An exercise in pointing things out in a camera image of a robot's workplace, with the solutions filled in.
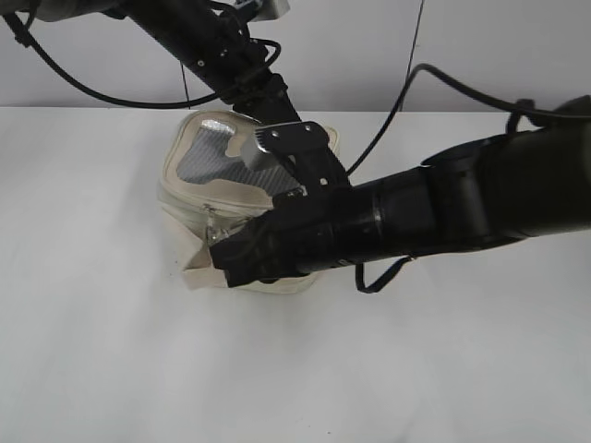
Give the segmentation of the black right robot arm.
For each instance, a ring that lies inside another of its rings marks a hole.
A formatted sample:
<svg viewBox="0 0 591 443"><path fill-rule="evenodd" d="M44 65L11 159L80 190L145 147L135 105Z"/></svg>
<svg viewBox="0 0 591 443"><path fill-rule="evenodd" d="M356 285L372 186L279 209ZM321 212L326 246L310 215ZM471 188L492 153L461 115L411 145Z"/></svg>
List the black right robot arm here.
<svg viewBox="0 0 591 443"><path fill-rule="evenodd" d="M314 122L258 128L252 148L298 182L210 248L237 287L352 266L356 288L377 293L417 258L468 253L590 226L590 99L552 111L503 102L443 81L505 110L502 134L470 141L416 168L353 186Z"/></svg>

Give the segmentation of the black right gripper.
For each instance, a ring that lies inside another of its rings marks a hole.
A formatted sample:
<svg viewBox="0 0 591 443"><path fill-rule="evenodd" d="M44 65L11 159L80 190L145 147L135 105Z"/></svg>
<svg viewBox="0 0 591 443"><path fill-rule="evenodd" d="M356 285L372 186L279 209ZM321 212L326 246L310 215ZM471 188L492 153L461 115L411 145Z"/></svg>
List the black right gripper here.
<svg viewBox="0 0 591 443"><path fill-rule="evenodd" d="M346 248L358 230L348 230L362 215L364 198L355 188L305 197L282 195L272 210L212 245L212 263L224 272L230 287L352 266L357 259Z"/></svg>

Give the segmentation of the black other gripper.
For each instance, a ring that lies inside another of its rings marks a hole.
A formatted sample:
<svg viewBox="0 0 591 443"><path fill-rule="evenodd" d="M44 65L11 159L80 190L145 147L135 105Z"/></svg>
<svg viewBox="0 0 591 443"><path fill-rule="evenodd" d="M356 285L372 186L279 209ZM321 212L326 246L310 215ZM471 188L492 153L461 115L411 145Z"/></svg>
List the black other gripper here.
<svg viewBox="0 0 591 443"><path fill-rule="evenodd" d="M313 121L301 120L280 75L241 79L232 103L235 111L259 122L240 148L246 167L252 171L279 167L297 182L274 194L272 202L337 198L351 192L347 173L329 147L328 133Z"/></svg>

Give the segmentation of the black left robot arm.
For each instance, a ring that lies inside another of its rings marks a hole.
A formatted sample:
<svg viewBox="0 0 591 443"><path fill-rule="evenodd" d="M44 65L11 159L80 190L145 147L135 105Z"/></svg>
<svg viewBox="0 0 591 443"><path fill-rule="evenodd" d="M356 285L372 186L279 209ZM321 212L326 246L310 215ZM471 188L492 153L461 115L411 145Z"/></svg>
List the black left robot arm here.
<svg viewBox="0 0 591 443"><path fill-rule="evenodd" d="M247 24L261 7L257 1L241 7L219 1L4 1L1 17L17 42L30 47L56 75L84 94L138 109L183 108L182 102L129 101L93 90L70 76L30 32L35 20L58 22L93 13L129 18L211 88L211 94L191 105L221 100L257 122L238 144L248 169L279 166L314 198L347 189L350 181L329 148L327 132L300 119L283 78L271 72L281 45L249 33Z"/></svg>

